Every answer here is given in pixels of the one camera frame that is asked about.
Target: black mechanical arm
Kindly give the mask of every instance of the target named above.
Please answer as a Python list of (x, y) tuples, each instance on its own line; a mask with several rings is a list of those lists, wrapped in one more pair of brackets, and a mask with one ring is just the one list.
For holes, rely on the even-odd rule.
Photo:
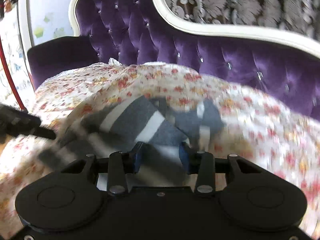
[[(129, 191), (126, 174), (139, 172), (145, 147), (138, 142), (101, 159), (88, 153), (23, 188), (15, 205), (25, 227), (13, 240), (311, 239), (298, 228), (307, 209), (303, 192), (236, 154), (215, 158), (182, 143), (182, 166), (198, 174), (194, 191)], [(99, 173), (108, 174), (105, 191), (96, 187)], [(216, 173), (225, 174), (222, 191), (215, 189)]]
[(41, 119), (37, 116), (0, 104), (0, 143), (4, 143), (7, 135), (35, 135), (54, 140), (54, 131), (41, 127)]

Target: white stripe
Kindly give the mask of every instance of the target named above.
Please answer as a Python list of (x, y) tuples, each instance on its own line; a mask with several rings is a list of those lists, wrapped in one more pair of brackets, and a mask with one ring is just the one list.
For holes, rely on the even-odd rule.
[(129, 98), (117, 105), (112, 111), (106, 116), (103, 122), (100, 125), (100, 129), (109, 132), (114, 122), (119, 118), (123, 111), (134, 101), (137, 97)]
[(209, 151), (210, 127), (201, 125), (199, 128), (199, 150)]
[(85, 138), (92, 148), (103, 157), (108, 157), (106, 149), (108, 147), (104, 144), (101, 138), (97, 134), (88, 134), (87, 130), (80, 124), (81, 120), (73, 122), (71, 129), (80, 138)]
[(154, 145), (154, 148), (158, 153), (160, 153), (162, 157), (166, 158), (168, 161), (182, 166), (179, 157), (179, 146)]
[(139, 172), (135, 174), (135, 177), (142, 181), (144, 185), (149, 187), (174, 187), (180, 185), (174, 185), (161, 173), (154, 171), (151, 167), (141, 164)]
[(197, 116), (202, 119), (203, 118), (203, 114), (204, 114), (204, 103), (203, 103), (203, 101), (201, 101), (197, 105)]
[(67, 147), (60, 147), (57, 143), (51, 145), (51, 148), (55, 151), (55, 155), (60, 158), (64, 164), (69, 164), (77, 159), (77, 156), (68, 150)]
[(155, 133), (157, 132), (157, 130), (159, 129), (160, 125), (164, 122), (164, 120), (165, 118), (159, 111), (154, 112), (154, 114), (151, 116), (146, 126), (136, 137), (136, 141), (137, 142), (150, 141), (152, 137), (155, 135)]
[(106, 145), (103, 139), (97, 133), (91, 133), (88, 136), (88, 141), (94, 147), (96, 152), (100, 153), (101, 158), (107, 158), (111, 153), (117, 152), (118, 150)]

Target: purple velvet upholstery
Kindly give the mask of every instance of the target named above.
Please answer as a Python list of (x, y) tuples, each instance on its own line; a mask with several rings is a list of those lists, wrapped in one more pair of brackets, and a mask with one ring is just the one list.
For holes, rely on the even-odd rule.
[[(79, 0), (76, 15), (81, 36), (89, 37), (97, 61), (113, 57), (127, 65), (147, 61), (185, 65), (261, 89), (291, 109), (320, 120), (320, 60), (302, 51), (265, 41), (181, 32), (159, 16), (152, 0)], [(48, 67), (32, 68), (34, 79), (47, 78), (37, 68), (49, 71)]]
[(62, 71), (97, 63), (89, 37), (62, 37), (28, 50), (28, 61), (35, 88)]

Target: floral blanket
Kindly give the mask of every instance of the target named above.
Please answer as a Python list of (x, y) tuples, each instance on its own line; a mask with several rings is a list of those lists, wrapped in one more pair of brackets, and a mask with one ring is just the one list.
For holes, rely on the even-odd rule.
[[(320, 237), (320, 123), (291, 112), (259, 90), (179, 65), (122, 66), (111, 60), (47, 80), (36, 91), (31, 113), (61, 134), (86, 113), (139, 95), (166, 97), (180, 111), (192, 109), (204, 98), (212, 100), (226, 126), (209, 151), (216, 157), (237, 153), (301, 188), (308, 210), (300, 227), (314, 239)], [(46, 142), (33, 136), (18, 137), (0, 155), (0, 234), (6, 239), (22, 228), (14, 208), (17, 193), (50, 172), (37, 160)], [(224, 187), (221, 178), (217, 183), (217, 188)]]

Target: metal screw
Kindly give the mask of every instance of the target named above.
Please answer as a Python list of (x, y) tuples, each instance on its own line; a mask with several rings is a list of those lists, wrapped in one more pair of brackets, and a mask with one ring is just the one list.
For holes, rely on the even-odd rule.
[(121, 194), (121, 193), (125, 192), (125, 188), (122, 187), (121, 185), (111, 186), (110, 192), (113, 194)]
[(209, 185), (201, 185), (197, 187), (197, 191), (200, 193), (210, 193), (213, 191), (213, 188)]

